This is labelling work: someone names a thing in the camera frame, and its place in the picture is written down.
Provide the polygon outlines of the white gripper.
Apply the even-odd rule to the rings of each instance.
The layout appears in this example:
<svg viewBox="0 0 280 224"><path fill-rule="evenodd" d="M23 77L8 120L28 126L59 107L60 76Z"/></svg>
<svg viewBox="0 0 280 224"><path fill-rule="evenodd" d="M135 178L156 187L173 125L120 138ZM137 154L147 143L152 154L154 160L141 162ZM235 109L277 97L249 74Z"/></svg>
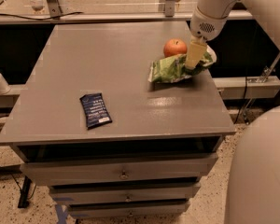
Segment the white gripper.
<svg viewBox="0 0 280 224"><path fill-rule="evenodd" d="M190 20L192 39L189 42L185 66L193 70L206 53L205 42L222 31L237 0L198 0Z"/></svg>

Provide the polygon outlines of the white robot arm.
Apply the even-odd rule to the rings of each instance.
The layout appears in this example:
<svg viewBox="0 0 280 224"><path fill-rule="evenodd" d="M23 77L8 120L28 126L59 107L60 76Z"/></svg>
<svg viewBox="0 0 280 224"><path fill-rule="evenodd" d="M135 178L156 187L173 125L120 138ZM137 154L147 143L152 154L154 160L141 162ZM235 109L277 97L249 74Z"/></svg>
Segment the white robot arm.
<svg viewBox="0 0 280 224"><path fill-rule="evenodd" d="M217 37L238 1L280 51L280 0L198 0L190 21L191 43L200 46ZM280 224L280 105L261 113L239 139L224 224Z"/></svg>

